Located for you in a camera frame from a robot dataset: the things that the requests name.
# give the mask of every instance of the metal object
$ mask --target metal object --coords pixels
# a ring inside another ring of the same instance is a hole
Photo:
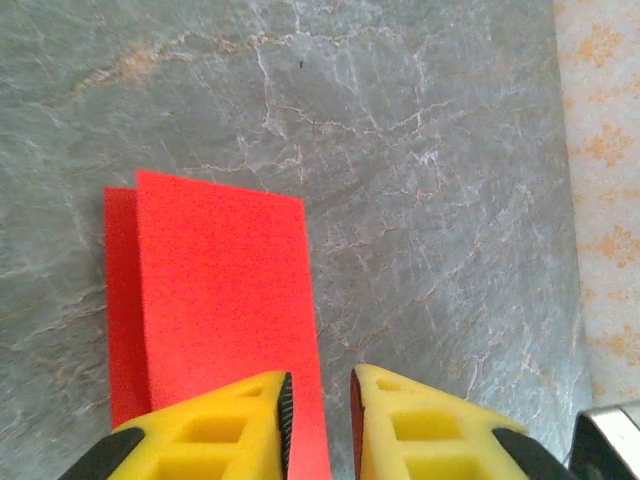
[[[640,402],[582,412],[570,470],[580,480],[640,479]]]

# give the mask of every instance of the red foam sheet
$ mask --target red foam sheet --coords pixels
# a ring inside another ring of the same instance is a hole
[[[135,190],[105,189],[104,225],[111,422],[115,428],[151,411]]]
[[[289,478],[329,479],[302,201],[138,173],[151,404],[293,374]]]

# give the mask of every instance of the gray marble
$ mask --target gray marble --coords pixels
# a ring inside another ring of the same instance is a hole
[[[526,422],[590,402],[551,0],[0,3],[0,477],[109,424],[102,188],[306,201],[335,478],[371,362]]]

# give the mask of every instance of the orange floral pattern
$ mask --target orange floral pattern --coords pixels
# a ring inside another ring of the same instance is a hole
[[[593,396],[640,400],[640,8],[554,12]]]

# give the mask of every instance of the yellow plastic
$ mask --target yellow plastic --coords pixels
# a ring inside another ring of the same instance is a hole
[[[491,433],[521,425],[373,365],[355,374],[364,407],[360,480],[528,480]]]
[[[146,436],[109,480],[280,480],[285,372],[251,377],[133,419]]]

